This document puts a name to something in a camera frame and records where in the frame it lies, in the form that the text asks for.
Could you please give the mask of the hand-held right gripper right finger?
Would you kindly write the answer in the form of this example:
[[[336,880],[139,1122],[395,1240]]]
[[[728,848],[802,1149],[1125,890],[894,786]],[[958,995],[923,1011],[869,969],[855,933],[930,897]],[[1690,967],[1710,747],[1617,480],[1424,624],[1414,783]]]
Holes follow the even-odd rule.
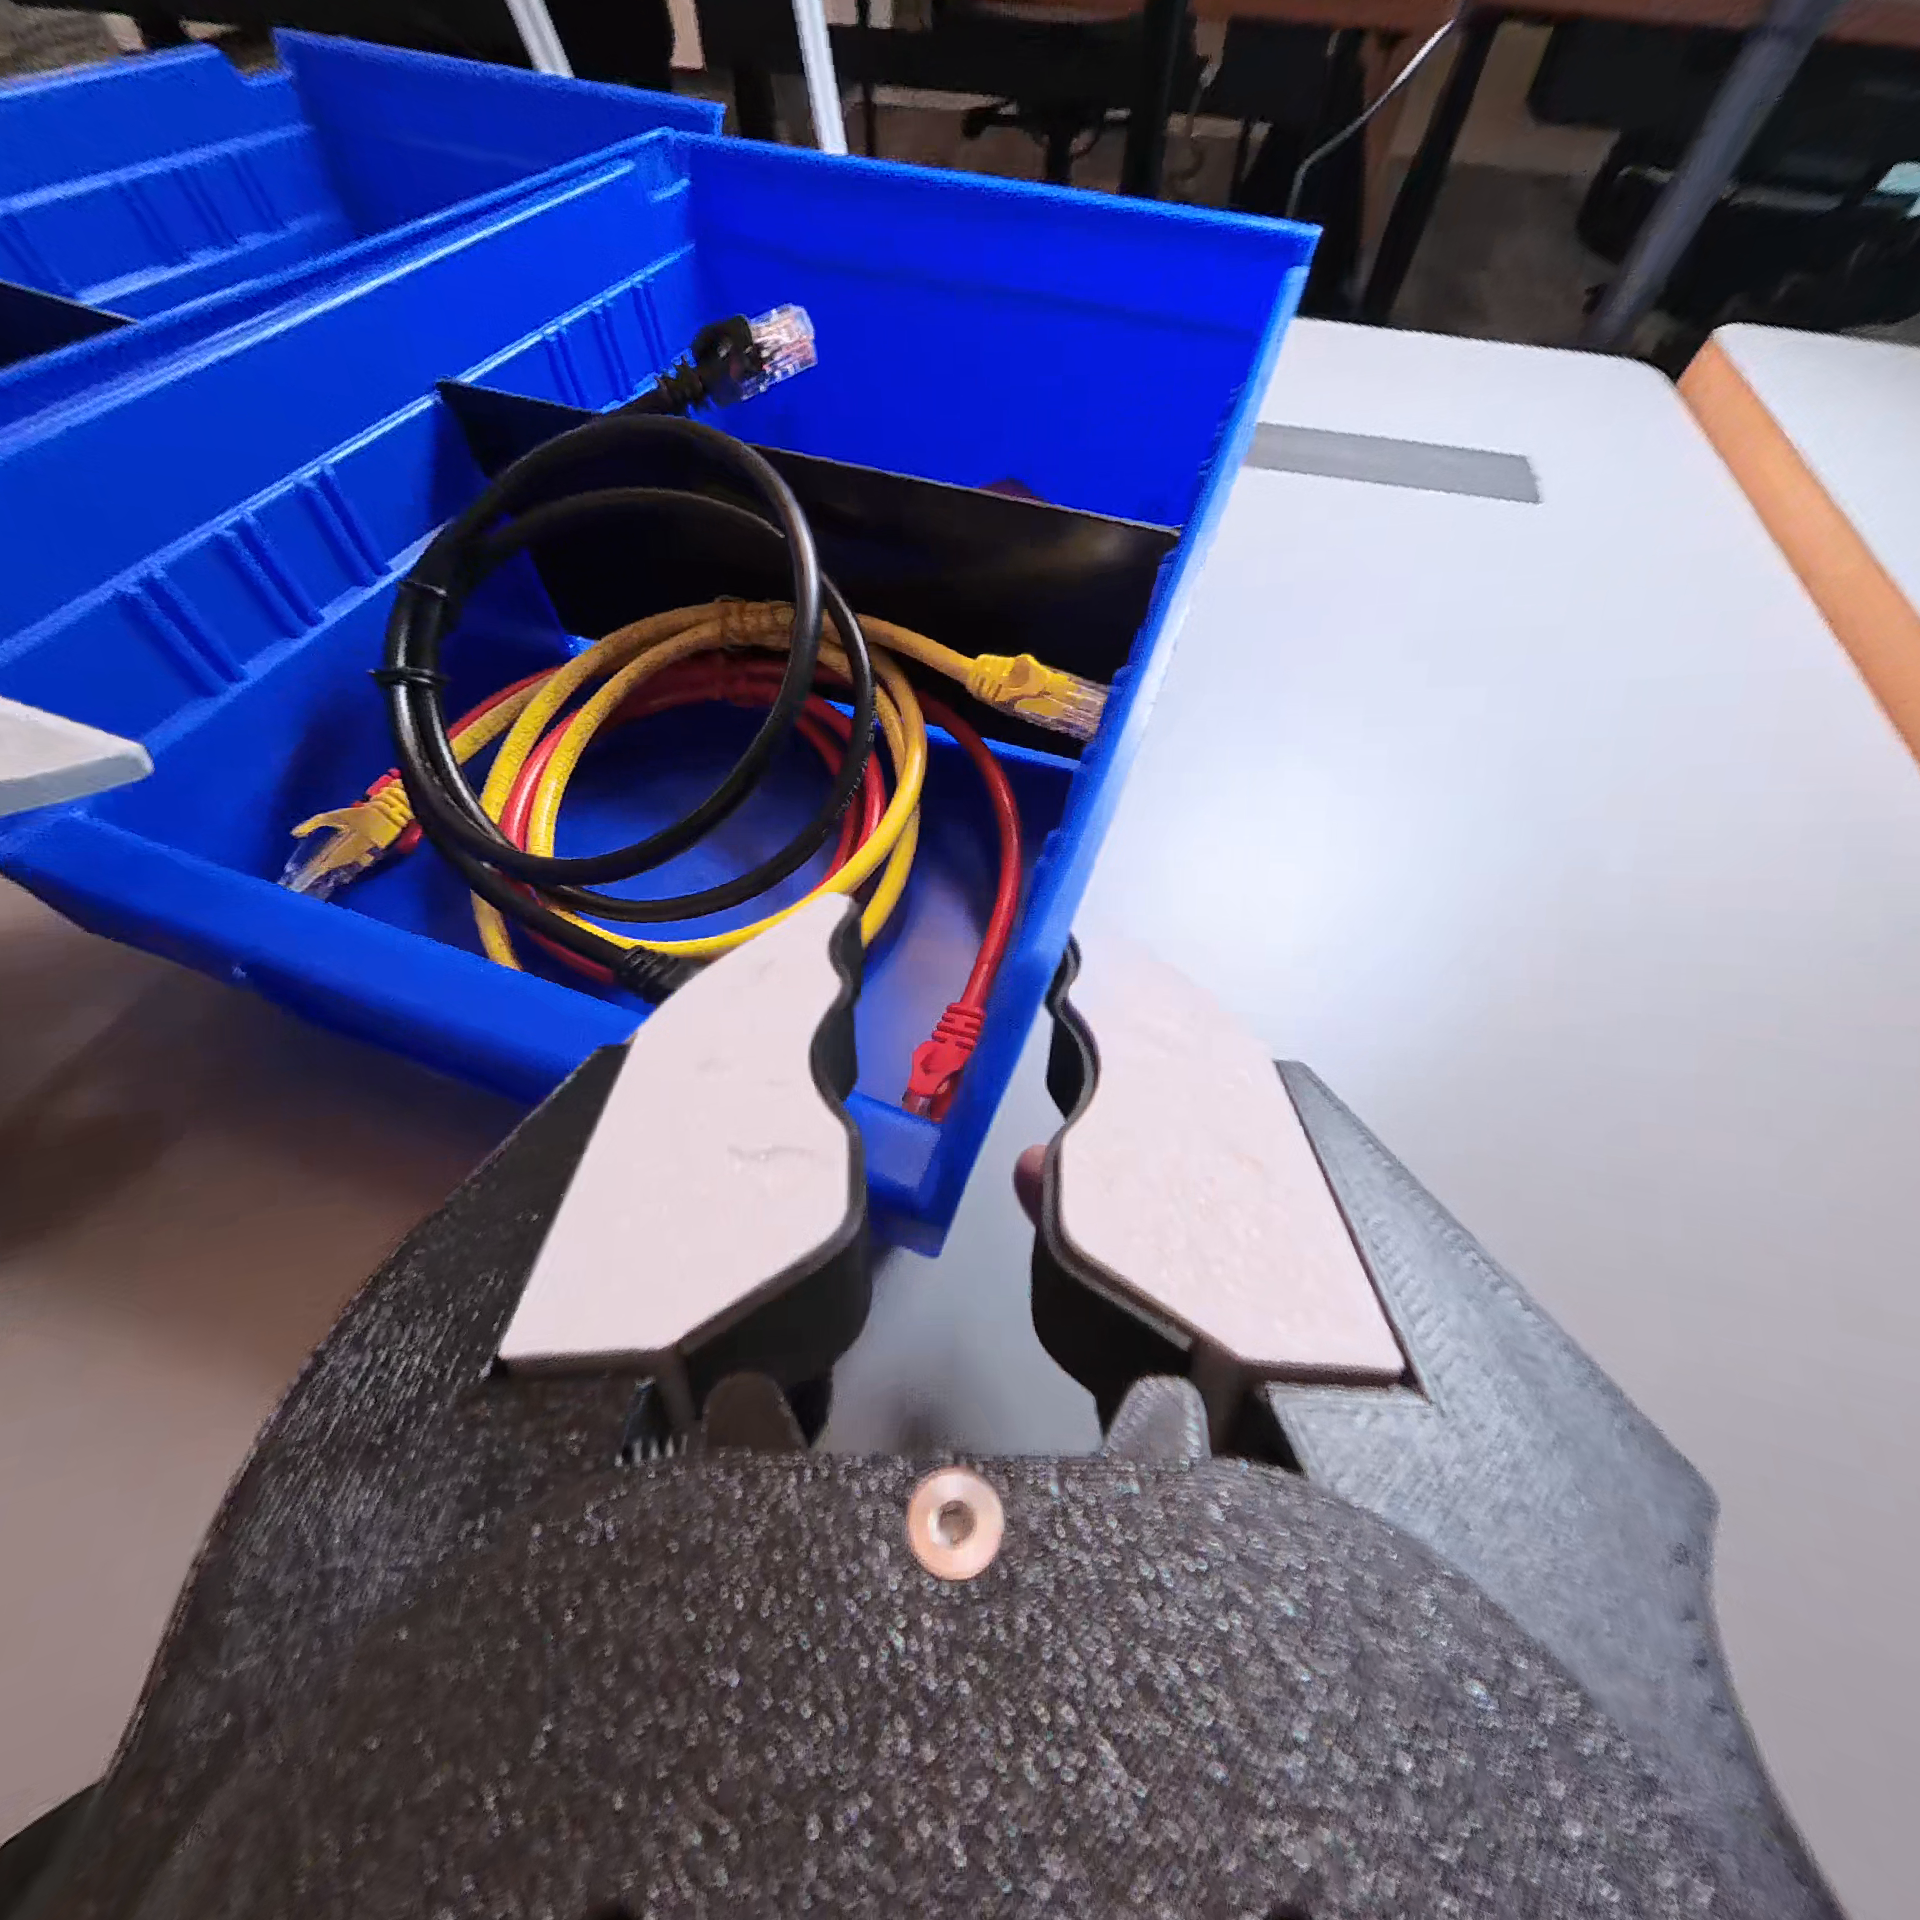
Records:
[[[1078,941],[1047,995],[1032,1315],[1120,1414],[1190,1381],[1211,1419],[1264,1385],[1390,1387],[1408,1358],[1306,1121],[1261,1038],[1125,941]]]

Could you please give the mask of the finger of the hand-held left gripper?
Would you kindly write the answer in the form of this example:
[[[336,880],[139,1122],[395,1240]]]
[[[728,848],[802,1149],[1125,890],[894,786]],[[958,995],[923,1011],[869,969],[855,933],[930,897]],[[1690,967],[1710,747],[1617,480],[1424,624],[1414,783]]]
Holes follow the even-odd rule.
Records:
[[[81,803],[151,774],[154,758],[134,739],[2,701],[2,821]]]

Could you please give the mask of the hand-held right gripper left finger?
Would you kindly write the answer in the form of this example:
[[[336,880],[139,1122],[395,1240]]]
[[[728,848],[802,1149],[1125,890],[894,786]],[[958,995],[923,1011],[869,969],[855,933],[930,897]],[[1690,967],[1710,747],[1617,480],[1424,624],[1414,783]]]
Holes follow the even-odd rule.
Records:
[[[859,971],[857,905],[817,897],[654,1008],[499,1339],[505,1373],[633,1373],[672,1402],[833,1376],[873,1301]]]

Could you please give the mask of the blue plastic bin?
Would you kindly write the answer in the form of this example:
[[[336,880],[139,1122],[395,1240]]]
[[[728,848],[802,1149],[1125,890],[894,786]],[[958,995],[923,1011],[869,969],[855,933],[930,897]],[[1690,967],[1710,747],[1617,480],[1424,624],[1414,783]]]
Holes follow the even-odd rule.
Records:
[[[200,46],[5,85],[5,429],[639,137],[726,127],[721,104],[359,40],[274,53],[259,75]]]
[[[656,134],[403,257],[5,433],[5,698],[134,739],[151,778],[5,826],[81,928],[311,1024],[541,1102],[646,1008],[545,952],[485,958],[430,851],[333,903],[296,829],[394,767],[395,590],[479,472],[441,382],[607,417],[709,322],[797,305],[815,370],[721,417],[766,448],[1170,530],[1079,760],[994,754],[1023,920],[945,1119],[901,1109],[961,999],[994,831],[928,744],[920,861],[857,1007],[875,1227],[935,1253],[1041,1008],[1185,599],[1306,285],[1306,229]]]

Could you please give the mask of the grey tape strip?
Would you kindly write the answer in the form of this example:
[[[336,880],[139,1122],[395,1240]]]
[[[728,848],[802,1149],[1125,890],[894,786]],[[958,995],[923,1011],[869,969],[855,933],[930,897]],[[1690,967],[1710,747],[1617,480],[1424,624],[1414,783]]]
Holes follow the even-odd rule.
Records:
[[[1474,496],[1537,509],[1543,503],[1530,457],[1498,448],[1261,423],[1247,467],[1377,490]]]

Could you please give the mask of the orange edged white table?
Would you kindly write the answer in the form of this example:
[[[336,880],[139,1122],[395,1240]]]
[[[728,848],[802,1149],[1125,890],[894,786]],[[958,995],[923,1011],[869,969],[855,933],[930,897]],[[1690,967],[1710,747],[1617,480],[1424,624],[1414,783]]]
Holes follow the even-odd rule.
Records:
[[[1919,754],[1919,351],[1728,326],[1678,393]]]

